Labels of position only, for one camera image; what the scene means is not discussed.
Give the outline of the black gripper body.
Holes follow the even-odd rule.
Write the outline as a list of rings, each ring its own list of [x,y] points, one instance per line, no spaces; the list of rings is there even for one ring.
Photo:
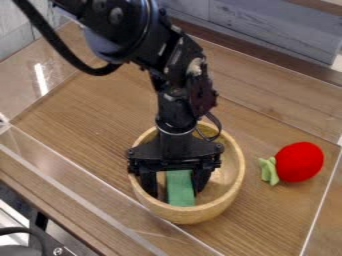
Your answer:
[[[193,170],[211,173],[221,167],[222,143],[209,142],[193,134],[171,136],[158,132],[153,139],[129,150],[129,172]]]

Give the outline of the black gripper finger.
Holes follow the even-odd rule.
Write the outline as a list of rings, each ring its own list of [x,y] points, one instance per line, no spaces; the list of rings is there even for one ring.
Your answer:
[[[193,171],[193,187],[195,193],[199,193],[203,191],[206,184],[211,177],[211,171],[206,169],[195,169]]]
[[[154,172],[141,173],[141,185],[145,191],[154,197],[158,197],[158,178]]]

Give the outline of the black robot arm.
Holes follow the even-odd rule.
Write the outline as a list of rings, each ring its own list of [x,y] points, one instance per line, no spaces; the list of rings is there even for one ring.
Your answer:
[[[217,119],[211,109],[218,100],[203,48],[173,25],[157,0],[52,3],[83,26],[98,57],[115,65],[133,62],[149,72],[158,95],[157,135],[129,150],[129,172],[157,196],[157,173],[189,170],[193,189],[202,192],[225,151],[217,138],[198,128],[202,118]]]

